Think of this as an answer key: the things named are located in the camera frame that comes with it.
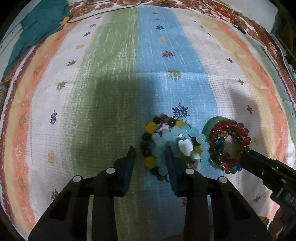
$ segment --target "snowflake print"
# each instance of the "snowflake print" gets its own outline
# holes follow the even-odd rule
[[[173,108],[174,116],[173,118],[177,118],[178,120],[183,120],[183,118],[186,118],[187,116],[190,116],[188,114],[188,107],[181,106],[181,103],[178,104],[179,106],[176,106]]]
[[[54,111],[53,114],[50,116],[50,124],[54,125],[57,122],[57,113]]]
[[[57,190],[56,189],[54,189],[54,191],[52,191],[52,197],[51,197],[51,199],[55,199],[57,196],[58,196],[58,192],[57,192]]]
[[[60,91],[61,89],[65,88],[67,82],[62,81],[60,83],[57,84],[57,90]]]
[[[76,60],[72,60],[72,61],[70,61],[69,63],[67,63],[67,66],[71,66],[71,65],[74,65],[74,64],[76,64]]]
[[[85,33],[85,34],[83,35],[83,37],[85,37],[85,36],[87,36],[87,35],[90,35],[90,34],[91,34],[91,32],[88,31],[87,33]]]
[[[168,78],[174,81],[177,81],[181,78],[181,72],[178,70],[170,70]]]
[[[163,27],[163,26],[160,26],[160,25],[158,25],[158,26],[156,26],[156,27],[155,27],[155,29],[161,30],[161,29],[164,29],[164,27]]]
[[[173,53],[168,52],[168,51],[166,51],[166,52],[164,52],[164,53],[162,53],[162,54],[163,54],[163,57],[172,57],[172,56],[174,56]]]

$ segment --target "blue stripe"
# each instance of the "blue stripe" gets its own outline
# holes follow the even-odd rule
[[[168,41],[161,42],[161,37]],[[188,107],[190,115],[184,120],[201,132],[205,123],[218,115],[217,104],[209,75],[175,15],[162,7],[139,8],[137,43],[136,77],[141,95],[139,114],[143,123],[162,112],[172,116],[172,108],[181,103]],[[162,53],[166,51],[174,56],[163,57]],[[180,71],[181,79],[169,79],[170,70]]]

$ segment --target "bead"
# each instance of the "bead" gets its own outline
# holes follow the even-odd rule
[[[209,135],[209,141],[210,142],[216,142],[218,140],[218,135],[214,132],[212,132],[210,135]]]
[[[238,140],[238,139],[239,139],[239,134],[238,134],[238,133],[234,134],[234,138],[235,138],[236,140]]]
[[[169,119],[168,124],[170,126],[174,126],[176,124],[176,120],[174,118]]]
[[[201,153],[202,153],[202,150],[200,149],[200,146],[195,146],[195,147],[193,148],[193,151],[194,151],[195,153],[198,153],[198,154],[201,154]]]
[[[202,144],[203,142],[205,142],[206,140],[206,137],[204,134],[199,134],[197,137],[196,137],[196,141],[200,144]]]
[[[237,124],[237,131],[240,133],[240,131],[244,128],[244,124],[243,123],[238,123]]]
[[[151,134],[145,132],[143,135],[142,135],[142,139],[144,141],[150,141],[151,140]]]
[[[166,140],[166,141],[172,141],[174,139],[174,135],[170,132],[170,131],[165,131],[163,133],[163,138]]]
[[[159,167],[163,166],[165,164],[165,157],[164,156],[157,157],[155,160],[156,160],[156,164]]]
[[[244,141],[244,139],[242,139],[241,137],[237,139],[237,142],[238,142],[239,144],[242,144],[243,141]]]
[[[160,166],[159,169],[158,169],[158,173],[159,175],[162,175],[162,176],[165,176],[168,174],[168,169],[165,165],[163,166]]]
[[[242,166],[240,164],[236,165],[236,167],[239,172],[242,170]]]
[[[154,122],[149,122],[145,127],[145,131],[149,134],[153,134],[157,129],[157,125]]]
[[[209,150],[209,148],[210,148],[210,144],[207,143],[207,142],[203,142],[203,143],[200,144],[200,149],[202,151],[207,151],[207,150]]]
[[[155,141],[155,144],[157,147],[164,147],[166,143],[166,140],[163,137],[160,137]]]
[[[227,164],[226,163],[222,163],[221,165],[219,165],[221,171],[224,171],[227,167]]]
[[[209,152],[215,152],[217,144],[215,142],[210,143]]]
[[[179,147],[180,152],[184,156],[191,156],[191,151],[193,150],[193,145],[188,139],[179,140],[178,141],[178,147]]]
[[[176,137],[181,134],[181,129],[178,126],[174,126],[170,131]]]
[[[236,172],[237,172],[237,167],[236,166],[232,167],[231,168],[231,173],[235,174]]]
[[[250,151],[250,147],[249,146],[246,146],[243,150],[244,153],[248,153]]]
[[[220,137],[220,138],[218,139],[218,143],[219,143],[219,144],[220,144],[220,143],[224,144],[224,143],[225,143],[225,138]]]
[[[230,122],[230,129],[235,130],[236,128],[237,128],[237,122],[233,120],[232,122]]]
[[[153,141],[156,141],[156,140],[159,139],[159,138],[160,138],[160,135],[159,135],[158,133],[153,133],[152,136],[151,136],[151,139],[152,139]]]
[[[145,162],[145,166],[148,168],[148,169],[152,169],[156,166],[156,162],[155,162],[155,159],[153,156],[148,156],[144,159],[144,162]]]
[[[146,148],[142,151],[142,154],[144,156],[151,156],[151,150],[149,148]]]
[[[241,149],[243,150],[243,149],[245,149],[245,147],[246,147],[247,145],[246,144],[244,144],[243,142],[241,143]]]
[[[243,137],[247,137],[249,135],[249,130],[247,128],[243,128],[241,130],[241,134]]]
[[[198,131],[198,129],[196,127],[192,127],[190,129],[190,131],[189,131],[189,135],[191,137],[197,137],[198,136],[198,133],[199,133],[199,131]]]
[[[142,149],[146,149],[146,148],[148,148],[148,146],[149,146],[149,142],[148,141],[141,140],[140,147]]]
[[[170,119],[170,117],[168,117],[166,114],[160,114],[159,117],[160,117],[162,123],[167,123]]]
[[[219,143],[217,145],[217,150],[224,150],[224,144],[223,143]]]
[[[183,122],[183,121],[181,121],[181,120],[178,120],[178,121],[176,121],[176,124],[175,124],[175,126],[178,126],[178,127],[182,127],[182,126],[184,126],[184,125],[186,125],[186,123],[185,122]]]
[[[155,124],[159,125],[159,124],[161,123],[161,118],[158,117],[158,116],[155,116],[155,117],[153,118],[153,122],[154,122]]]
[[[230,174],[231,173],[231,167],[226,167],[225,171],[226,174]]]
[[[194,162],[199,161],[200,160],[200,155],[196,152],[192,153],[192,155],[190,156],[190,159]]]
[[[187,135],[190,132],[190,127],[188,125],[184,125],[181,127],[181,133],[182,135]]]
[[[155,147],[152,150],[152,156],[154,156],[154,157],[160,157],[160,156],[162,156],[162,154],[163,154],[163,149],[162,148]]]
[[[250,137],[245,137],[244,138],[244,144],[250,145],[250,143],[251,143],[251,138]]]
[[[208,151],[203,151],[200,155],[200,159],[207,161],[210,158],[210,153]]]

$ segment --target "cross pattern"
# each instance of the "cross pattern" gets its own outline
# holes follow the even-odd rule
[[[243,85],[243,81],[241,79],[238,80],[238,83],[240,83],[241,85]]]
[[[247,105],[247,106],[248,106],[247,111],[250,112],[250,114],[252,115],[253,109],[249,105]]]

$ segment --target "bedsheet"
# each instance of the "bedsheet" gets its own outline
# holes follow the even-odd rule
[[[242,122],[251,149],[295,167],[295,86],[264,29],[218,2],[139,3],[71,5],[72,23],[3,79],[10,88],[0,123],[0,201],[25,238],[74,175],[97,175],[130,146],[137,149],[130,189],[115,198],[119,240],[182,233],[186,200],[145,169],[139,148],[160,113],[200,132],[215,116]],[[127,5],[135,7],[91,16]],[[201,172],[225,175],[211,166]],[[276,205],[258,178],[244,170],[227,177],[258,215],[273,217]]]

